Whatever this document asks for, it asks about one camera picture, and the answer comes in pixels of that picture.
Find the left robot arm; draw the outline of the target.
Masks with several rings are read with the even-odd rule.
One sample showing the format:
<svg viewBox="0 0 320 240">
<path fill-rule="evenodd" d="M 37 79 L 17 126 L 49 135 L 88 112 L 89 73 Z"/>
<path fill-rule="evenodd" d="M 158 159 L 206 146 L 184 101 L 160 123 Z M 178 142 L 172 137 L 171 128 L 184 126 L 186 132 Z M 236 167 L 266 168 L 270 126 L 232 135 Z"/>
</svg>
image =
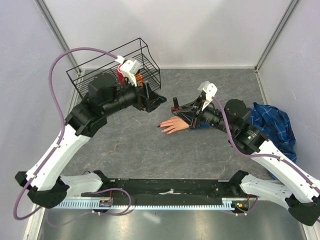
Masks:
<svg viewBox="0 0 320 240">
<path fill-rule="evenodd" d="M 56 207 L 65 198 L 84 193 L 106 196 L 110 191 L 110 180 L 100 170 L 86 175 L 62 176 L 63 169 L 75 153 L 107 124 L 108 116 L 130 106 L 150 113 L 166 100 L 148 84 L 121 85 L 112 74 L 98 74 L 88 84 L 88 92 L 81 102 L 65 118 L 64 132 L 58 134 L 58 142 L 48 150 L 50 157 L 42 157 L 28 171 L 19 171 L 15 175 L 16 181 L 22 187 L 31 181 L 27 196 L 34 204 L 47 209 Z"/>
</svg>

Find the red nail polish bottle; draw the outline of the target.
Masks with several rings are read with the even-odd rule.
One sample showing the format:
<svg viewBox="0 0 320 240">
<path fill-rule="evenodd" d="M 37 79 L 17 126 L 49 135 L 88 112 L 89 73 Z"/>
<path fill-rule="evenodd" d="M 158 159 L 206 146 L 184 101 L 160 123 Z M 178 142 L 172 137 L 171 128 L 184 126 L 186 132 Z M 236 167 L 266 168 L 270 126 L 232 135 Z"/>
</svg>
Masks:
<svg viewBox="0 0 320 240">
<path fill-rule="evenodd" d="M 171 112 L 173 113 L 173 112 L 176 112 L 176 111 L 179 111 L 179 110 L 181 110 L 182 108 L 181 107 L 171 107 Z"/>
</svg>

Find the black nail polish cap brush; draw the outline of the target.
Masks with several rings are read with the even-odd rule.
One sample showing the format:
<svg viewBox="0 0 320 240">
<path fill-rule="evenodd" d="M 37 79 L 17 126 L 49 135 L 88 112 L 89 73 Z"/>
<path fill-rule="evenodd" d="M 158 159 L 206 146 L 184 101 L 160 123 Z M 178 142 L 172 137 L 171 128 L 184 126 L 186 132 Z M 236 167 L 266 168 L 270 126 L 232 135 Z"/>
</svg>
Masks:
<svg viewBox="0 0 320 240">
<path fill-rule="evenodd" d="M 173 97 L 172 100 L 173 100 L 173 107 L 175 109 L 178 109 L 179 108 L 179 103 L 178 103 L 177 97 Z"/>
</svg>

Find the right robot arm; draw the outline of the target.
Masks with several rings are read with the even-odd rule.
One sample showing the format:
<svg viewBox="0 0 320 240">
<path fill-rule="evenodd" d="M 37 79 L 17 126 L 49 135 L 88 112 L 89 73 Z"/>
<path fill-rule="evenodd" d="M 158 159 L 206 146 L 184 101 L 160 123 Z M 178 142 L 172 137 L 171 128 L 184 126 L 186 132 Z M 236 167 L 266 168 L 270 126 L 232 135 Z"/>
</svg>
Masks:
<svg viewBox="0 0 320 240">
<path fill-rule="evenodd" d="M 282 153 L 258 128 L 248 123 L 250 111 L 239 99 L 230 99 L 225 106 L 216 109 L 212 102 L 216 98 L 202 93 L 190 103 L 179 105 L 173 98 L 171 112 L 191 128 L 200 123 L 211 125 L 227 133 L 229 143 L 235 151 L 266 168 L 282 186 L 258 179 L 238 171 L 229 184 L 229 191 L 235 197 L 244 193 L 262 197 L 284 207 L 292 217 L 306 226 L 313 226 L 320 220 L 320 181 L 314 178 Z"/>
</svg>

